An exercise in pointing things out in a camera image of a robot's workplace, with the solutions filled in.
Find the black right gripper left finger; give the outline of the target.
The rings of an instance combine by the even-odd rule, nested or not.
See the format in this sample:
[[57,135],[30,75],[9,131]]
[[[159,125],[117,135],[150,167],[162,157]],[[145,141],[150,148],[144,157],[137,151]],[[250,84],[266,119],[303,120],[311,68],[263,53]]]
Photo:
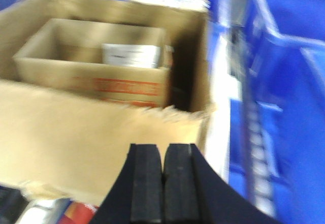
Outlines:
[[90,223],[162,223],[162,172],[156,145],[130,145],[115,183]]

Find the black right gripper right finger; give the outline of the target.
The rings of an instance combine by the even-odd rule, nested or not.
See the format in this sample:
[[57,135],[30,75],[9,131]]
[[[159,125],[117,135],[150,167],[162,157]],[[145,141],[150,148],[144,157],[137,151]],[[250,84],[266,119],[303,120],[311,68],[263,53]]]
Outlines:
[[164,178],[166,223],[278,223],[222,180],[194,144],[168,146]]

